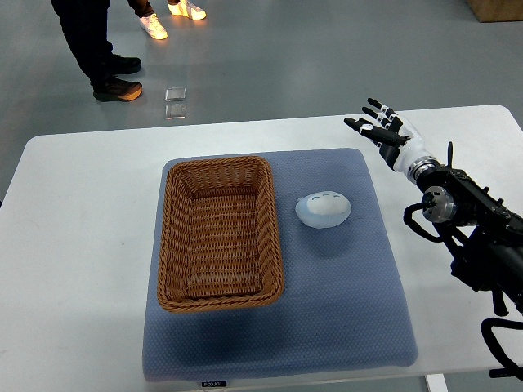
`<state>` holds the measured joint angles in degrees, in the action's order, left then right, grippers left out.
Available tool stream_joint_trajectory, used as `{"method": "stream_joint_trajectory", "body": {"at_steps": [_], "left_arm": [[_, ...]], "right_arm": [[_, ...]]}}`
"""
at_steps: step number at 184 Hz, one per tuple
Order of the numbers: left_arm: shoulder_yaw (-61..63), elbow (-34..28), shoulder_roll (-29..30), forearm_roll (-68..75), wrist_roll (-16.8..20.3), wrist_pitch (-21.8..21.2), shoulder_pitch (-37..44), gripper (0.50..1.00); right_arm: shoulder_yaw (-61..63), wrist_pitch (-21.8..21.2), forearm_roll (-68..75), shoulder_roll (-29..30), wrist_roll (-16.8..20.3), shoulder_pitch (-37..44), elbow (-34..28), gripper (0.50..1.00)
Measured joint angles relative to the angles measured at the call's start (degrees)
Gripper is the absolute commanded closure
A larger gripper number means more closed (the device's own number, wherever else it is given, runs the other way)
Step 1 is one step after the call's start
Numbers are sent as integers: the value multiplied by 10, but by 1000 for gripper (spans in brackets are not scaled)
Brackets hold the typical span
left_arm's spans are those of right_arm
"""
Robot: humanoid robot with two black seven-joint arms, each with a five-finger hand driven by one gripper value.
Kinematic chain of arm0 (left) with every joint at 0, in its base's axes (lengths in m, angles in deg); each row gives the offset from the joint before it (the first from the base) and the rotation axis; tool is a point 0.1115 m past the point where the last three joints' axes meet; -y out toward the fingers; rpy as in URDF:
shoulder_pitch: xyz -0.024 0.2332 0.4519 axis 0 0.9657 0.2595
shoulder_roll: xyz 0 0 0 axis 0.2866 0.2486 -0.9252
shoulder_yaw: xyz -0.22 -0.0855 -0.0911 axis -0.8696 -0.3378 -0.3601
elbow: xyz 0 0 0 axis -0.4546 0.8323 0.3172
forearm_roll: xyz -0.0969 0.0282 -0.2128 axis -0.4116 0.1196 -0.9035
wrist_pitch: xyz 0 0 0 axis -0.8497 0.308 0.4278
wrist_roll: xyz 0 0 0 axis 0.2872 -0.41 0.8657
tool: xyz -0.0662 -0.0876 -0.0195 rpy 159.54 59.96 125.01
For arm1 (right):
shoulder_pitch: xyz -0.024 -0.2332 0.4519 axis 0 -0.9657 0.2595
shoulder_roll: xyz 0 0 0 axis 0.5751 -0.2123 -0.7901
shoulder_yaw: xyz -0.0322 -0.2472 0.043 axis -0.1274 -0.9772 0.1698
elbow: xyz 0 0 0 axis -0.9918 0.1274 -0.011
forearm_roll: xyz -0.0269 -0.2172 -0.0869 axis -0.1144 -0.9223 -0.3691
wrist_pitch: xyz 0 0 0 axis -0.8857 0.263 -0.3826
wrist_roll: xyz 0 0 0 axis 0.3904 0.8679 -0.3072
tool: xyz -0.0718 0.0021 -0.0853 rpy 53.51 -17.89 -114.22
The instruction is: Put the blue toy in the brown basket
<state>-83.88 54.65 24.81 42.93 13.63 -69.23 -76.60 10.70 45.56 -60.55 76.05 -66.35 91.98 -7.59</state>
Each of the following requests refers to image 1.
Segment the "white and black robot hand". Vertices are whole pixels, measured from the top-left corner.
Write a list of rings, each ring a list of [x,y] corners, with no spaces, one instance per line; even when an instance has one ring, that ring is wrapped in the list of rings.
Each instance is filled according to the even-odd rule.
[[[436,159],[426,150],[417,128],[405,116],[373,98],[367,101],[371,108],[362,110],[372,121],[345,118],[344,123],[371,140],[392,171],[403,173],[415,184],[421,172],[436,165]]]

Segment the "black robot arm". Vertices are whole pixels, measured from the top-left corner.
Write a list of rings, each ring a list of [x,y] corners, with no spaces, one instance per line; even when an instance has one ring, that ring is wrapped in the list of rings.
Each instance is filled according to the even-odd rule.
[[[451,274],[472,290],[490,291],[494,312],[507,315],[504,297],[522,311],[522,217],[489,195],[463,170],[433,157],[412,163],[408,178],[423,192],[404,211],[404,223],[417,235],[443,243],[453,257]]]

